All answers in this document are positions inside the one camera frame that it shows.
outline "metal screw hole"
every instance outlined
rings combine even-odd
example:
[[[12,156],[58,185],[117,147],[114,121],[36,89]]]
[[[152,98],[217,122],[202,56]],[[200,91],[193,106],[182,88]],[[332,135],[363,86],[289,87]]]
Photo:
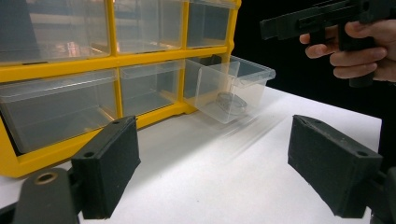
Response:
[[[58,177],[58,174],[56,173],[44,173],[42,175],[40,175],[36,180],[35,180],[35,184],[37,185],[45,185],[48,184],[50,182],[52,182],[54,179],[56,179]]]

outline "plastic drawer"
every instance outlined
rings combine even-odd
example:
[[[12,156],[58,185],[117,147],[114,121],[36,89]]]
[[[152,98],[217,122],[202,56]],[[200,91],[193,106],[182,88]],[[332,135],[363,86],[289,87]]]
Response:
[[[120,53],[181,48],[183,2],[186,0],[118,0],[117,47]]]
[[[186,76],[196,76],[197,84],[191,89],[195,96],[186,101],[221,123],[254,116],[262,108],[267,80],[275,75],[271,68],[234,56],[228,63],[209,66],[187,60]]]
[[[224,46],[233,8],[233,2],[190,0],[187,48]]]
[[[0,63],[109,54],[104,1],[0,1]]]
[[[115,70],[0,86],[2,116],[20,153],[104,127],[117,118]]]
[[[141,115],[177,100],[182,61],[122,67],[120,83],[123,115]]]

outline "finger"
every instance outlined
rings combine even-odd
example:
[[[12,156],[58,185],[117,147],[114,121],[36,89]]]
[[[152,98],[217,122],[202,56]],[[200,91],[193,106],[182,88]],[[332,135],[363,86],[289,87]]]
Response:
[[[356,51],[339,51],[330,56],[330,63],[333,66],[354,66],[377,62],[387,56],[385,48],[372,48]]]
[[[326,28],[325,39],[336,39],[337,32],[338,32],[337,26],[331,26]],[[300,35],[300,43],[309,44],[310,40],[311,40],[310,34]]]
[[[310,35],[309,34],[300,35],[300,43],[309,44],[309,40],[310,40]]]
[[[381,42],[389,42],[396,36],[396,20],[376,21],[369,24],[361,24],[358,21],[348,22],[346,33],[354,38],[372,36]]]
[[[378,62],[374,80],[396,82],[396,63],[388,59]]]
[[[332,54],[337,50],[338,50],[338,46],[335,44],[329,44],[329,45],[319,44],[306,48],[305,54],[310,59],[316,59],[325,55]]]
[[[335,67],[333,73],[338,78],[362,77],[374,72],[377,63],[367,63],[349,67]]]

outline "hand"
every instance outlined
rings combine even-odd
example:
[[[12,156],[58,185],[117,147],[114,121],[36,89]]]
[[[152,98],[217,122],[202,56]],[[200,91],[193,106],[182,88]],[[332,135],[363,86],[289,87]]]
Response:
[[[311,58],[330,56],[335,67],[334,75],[340,78],[361,77],[375,72],[374,80],[396,82],[396,20],[377,21],[360,24],[358,21],[346,24],[346,33],[354,38],[372,36],[377,47],[357,51],[340,51],[338,48],[337,27],[326,29],[326,38],[332,41],[306,48]],[[309,35],[301,35],[300,42],[309,44]]]

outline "yellow storage drawer cabinet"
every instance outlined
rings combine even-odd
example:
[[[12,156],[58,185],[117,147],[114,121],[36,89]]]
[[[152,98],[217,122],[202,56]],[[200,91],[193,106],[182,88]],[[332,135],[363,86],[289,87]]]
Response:
[[[1,1],[0,175],[67,161],[114,119],[137,115],[141,128],[195,111],[185,85],[196,94],[198,77],[185,79],[186,64],[214,55],[230,61],[240,6]]]

